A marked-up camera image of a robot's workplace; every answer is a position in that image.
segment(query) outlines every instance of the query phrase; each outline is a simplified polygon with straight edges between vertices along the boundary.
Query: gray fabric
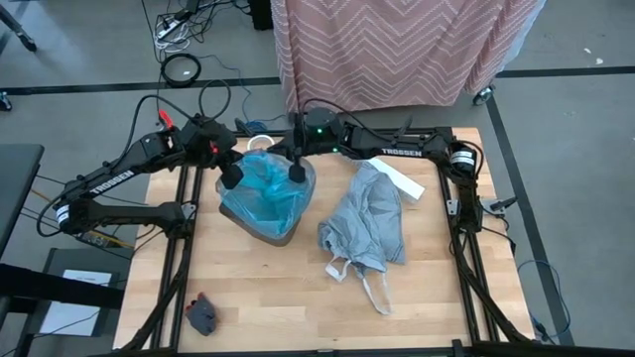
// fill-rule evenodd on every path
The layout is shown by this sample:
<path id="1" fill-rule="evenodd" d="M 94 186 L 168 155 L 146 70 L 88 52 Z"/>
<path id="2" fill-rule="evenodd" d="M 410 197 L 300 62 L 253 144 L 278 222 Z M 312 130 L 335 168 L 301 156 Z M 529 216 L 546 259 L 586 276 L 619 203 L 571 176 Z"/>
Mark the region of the gray fabric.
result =
<path id="1" fill-rule="evenodd" d="M 350 260 L 360 279 L 366 269 L 386 273 L 386 262 L 405 264 L 397 187 L 364 163 L 335 213 L 319 224 L 318 236 L 320 247 Z"/>

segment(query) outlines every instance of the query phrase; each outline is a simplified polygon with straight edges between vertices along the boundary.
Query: wooden table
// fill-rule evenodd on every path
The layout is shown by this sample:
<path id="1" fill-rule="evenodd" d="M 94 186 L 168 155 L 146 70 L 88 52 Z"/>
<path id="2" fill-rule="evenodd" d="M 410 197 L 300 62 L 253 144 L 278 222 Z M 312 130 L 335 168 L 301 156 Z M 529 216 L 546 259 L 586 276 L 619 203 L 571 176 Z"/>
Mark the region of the wooden table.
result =
<path id="1" fill-rule="evenodd" d="M 459 139 L 481 143 L 477 129 L 453 132 Z M 245 145 L 246 140 L 240 140 L 237 150 Z M 354 274 L 339 284 L 324 271 L 330 255 L 318 247 L 318 223 L 332 214 L 348 190 L 355 172 L 351 163 L 337 155 L 309 157 L 318 173 L 316 190 L 296 235 L 283 248 L 249 236 L 222 216 L 215 192 L 219 171 L 206 171 L 186 301 L 204 292 L 217 307 L 218 328 L 204 337 L 185 321 L 179 351 L 445 347 L 456 338 L 469 345 L 457 271 L 447 248 L 449 233 L 437 168 L 427 160 L 382 160 L 426 188 L 419 202 L 403 203 L 407 264 L 391 264 L 387 275 L 393 314 L 375 311 Z M 152 175 L 147 202 L 174 200 L 178 176 L 178 171 Z M 486 163 L 478 184 L 481 196 L 496 196 Z M 484 218 L 483 225 L 504 231 L 503 224 L 491 216 Z M 522 333 L 533 337 L 508 242 L 486 231 L 478 234 L 478 242 L 492 297 Z M 166 246 L 167 239 L 159 236 L 133 259 L 115 347 L 130 340 L 154 306 Z M 481 335 L 486 336 L 480 304 L 475 308 Z M 172 315 L 169 309 L 164 345 Z"/>

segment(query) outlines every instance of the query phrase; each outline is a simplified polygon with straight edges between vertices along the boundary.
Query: concrete floor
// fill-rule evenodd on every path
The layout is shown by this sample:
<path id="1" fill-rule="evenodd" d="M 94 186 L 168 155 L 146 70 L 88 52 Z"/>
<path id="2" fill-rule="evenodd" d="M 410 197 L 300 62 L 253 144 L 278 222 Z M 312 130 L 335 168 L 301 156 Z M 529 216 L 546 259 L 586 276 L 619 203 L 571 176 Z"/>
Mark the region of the concrete floor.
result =
<path id="1" fill-rule="evenodd" d="M 39 51 L 26 52 L 14 37 L 0 47 L 0 88 L 153 82 L 159 66 L 141 3 L 130 0 L 30 1 L 0 3 L 23 13 L 21 23 Z M 148 1 L 150 16 L 165 12 L 166 0 Z M 0 28 L 0 37 L 4 29 Z M 632 65 L 635 48 L 635 2 L 630 0 L 555 0 L 536 21 L 519 57 L 509 69 L 544 69 Z M 241 68 L 245 77 L 276 76 L 271 32 L 255 32 L 250 19 L 236 10 L 220 13 L 204 44 L 192 44 L 195 55 L 216 54 Z M 212 59 L 204 60 L 200 79 L 235 78 Z M 576 345 L 635 349 L 635 307 L 631 284 L 630 241 L 635 231 L 635 74 L 497 79 L 496 103 L 509 143 L 533 206 L 550 262 L 559 270 L 571 310 Z M 278 85 L 256 86 L 248 102 L 251 116 L 283 113 Z M 0 113 L 1 143 L 39 143 L 46 147 L 40 173 L 70 179 L 94 170 L 119 154 L 134 106 L 149 91 L 105 91 L 13 96 L 15 110 Z M 163 90 L 162 95 L 194 112 L 197 89 Z M 233 88 L 234 99 L 221 118 L 233 126 L 242 117 L 245 93 Z M 211 89 L 208 108 L 221 105 L 223 91 Z M 416 126 L 478 127 L 501 197 L 514 194 L 509 157 L 501 152 L 485 106 L 472 107 L 462 95 L 452 107 L 392 108 L 361 113 L 371 126 L 385 126 L 414 114 Z M 136 133 L 154 129 L 154 104 L 143 110 Z M 285 120 L 269 125 L 287 128 Z M 134 178 L 113 191 L 143 200 L 148 178 Z M 55 194 L 59 187 L 37 180 L 35 188 Z M 33 209 L 42 203 L 30 197 Z M 518 243 L 517 262 L 532 259 L 525 225 L 517 206 L 509 212 L 509 235 Z M 132 241 L 134 229 L 120 230 Z M 52 247 L 85 247 L 70 238 L 42 239 L 33 221 L 21 218 L 3 263 L 40 270 Z M 534 267 L 523 271 L 530 310 L 554 331 L 548 305 Z M 10 315 L 0 331 L 0 354 L 13 348 L 24 318 Z M 82 356 L 104 353 L 113 331 L 101 337 L 47 337 L 36 340 L 32 356 Z"/>

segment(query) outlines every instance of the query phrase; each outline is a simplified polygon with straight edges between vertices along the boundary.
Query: teal plastic bag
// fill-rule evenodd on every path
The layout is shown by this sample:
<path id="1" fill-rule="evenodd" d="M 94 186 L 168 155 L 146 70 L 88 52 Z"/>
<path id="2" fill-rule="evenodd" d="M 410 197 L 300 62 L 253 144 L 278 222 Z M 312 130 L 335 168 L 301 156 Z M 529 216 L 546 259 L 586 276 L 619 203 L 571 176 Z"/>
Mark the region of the teal plastic bag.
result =
<path id="1" fill-rule="evenodd" d="M 291 162 L 285 157 L 254 150 L 244 154 L 236 165 L 243 178 L 234 189 L 220 179 L 216 191 L 222 203 L 250 228 L 269 239 L 282 240 L 300 220 L 316 186 L 316 172 L 306 160 L 301 165 L 307 179 L 302 183 L 289 179 Z"/>

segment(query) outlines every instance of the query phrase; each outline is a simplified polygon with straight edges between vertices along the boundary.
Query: white paper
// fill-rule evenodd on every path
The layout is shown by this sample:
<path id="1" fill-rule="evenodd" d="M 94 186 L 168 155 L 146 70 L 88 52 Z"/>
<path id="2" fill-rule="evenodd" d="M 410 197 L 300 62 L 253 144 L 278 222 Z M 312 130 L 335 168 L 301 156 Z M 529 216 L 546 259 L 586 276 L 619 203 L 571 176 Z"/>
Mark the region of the white paper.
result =
<path id="1" fill-rule="evenodd" d="M 66 269 L 63 277 L 81 282 L 106 286 L 110 282 L 110 273 L 86 272 Z M 86 306 L 75 303 L 51 302 L 49 311 L 42 322 L 40 333 L 51 333 L 74 322 L 88 318 L 86 321 L 56 331 L 55 334 L 91 336 L 95 328 L 100 307 Z"/>

